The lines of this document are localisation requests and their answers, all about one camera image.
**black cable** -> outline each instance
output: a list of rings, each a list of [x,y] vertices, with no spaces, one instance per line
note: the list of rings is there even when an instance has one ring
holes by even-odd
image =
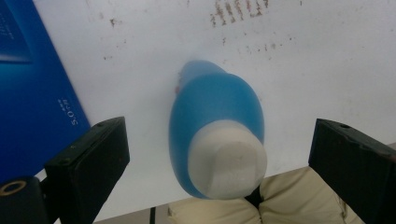
[[[149,209],[149,224],[155,224],[155,207]]]

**khaki trousers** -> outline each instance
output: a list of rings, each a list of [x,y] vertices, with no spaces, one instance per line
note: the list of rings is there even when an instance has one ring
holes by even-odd
[[[245,199],[187,199],[169,204],[173,224],[361,224],[361,219],[309,167],[261,183],[259,210]]]

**blue package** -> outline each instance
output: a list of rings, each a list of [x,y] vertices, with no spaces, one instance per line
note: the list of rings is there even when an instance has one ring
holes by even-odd
[[[0,183],[35,175],[90,128],[32,0],[0,0]]]

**metal ring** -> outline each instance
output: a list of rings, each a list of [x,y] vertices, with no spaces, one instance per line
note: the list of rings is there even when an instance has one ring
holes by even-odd
[[[7,190],[11,186],[15,186],[16,188]],[[4,185],[2,188],[0,188],[0,196],[8,196],[8,195],[14,194],[14,193],[20,191],[21,189],[24,189],[24,187],[26,187],[26,181],[24,181],[24,180],[12,181],[12,182]]]

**beige fabric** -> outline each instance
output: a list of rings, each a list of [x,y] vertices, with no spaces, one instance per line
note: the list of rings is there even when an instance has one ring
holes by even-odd
[[[262,223],[362,223],[309,167],[262,181]]]
[[[267,177],[259,211],[245,199],[188,199],[169,204],[173,224],[361,224],[361,219],[309,167]]]
[[[261,224],[259,211],[244,199],[187,199],[169,203],[173,224]]]

